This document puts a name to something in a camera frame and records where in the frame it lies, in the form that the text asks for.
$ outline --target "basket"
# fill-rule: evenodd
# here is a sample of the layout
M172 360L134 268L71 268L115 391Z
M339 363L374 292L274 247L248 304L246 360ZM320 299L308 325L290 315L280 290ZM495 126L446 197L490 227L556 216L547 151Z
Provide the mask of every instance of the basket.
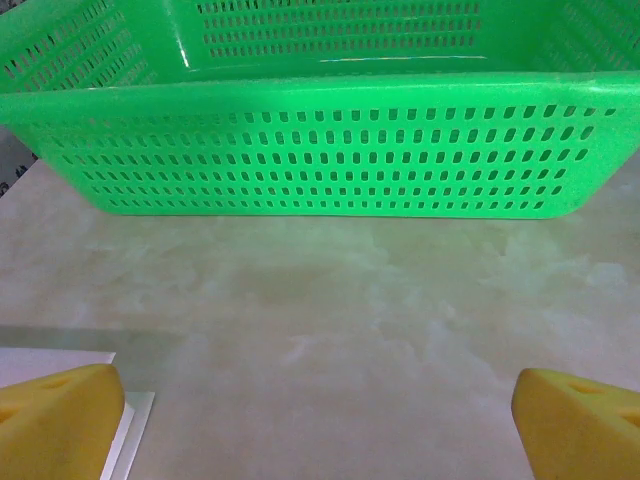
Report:
M0 124L121 214L545 218L640 143L638 0L29 0Z

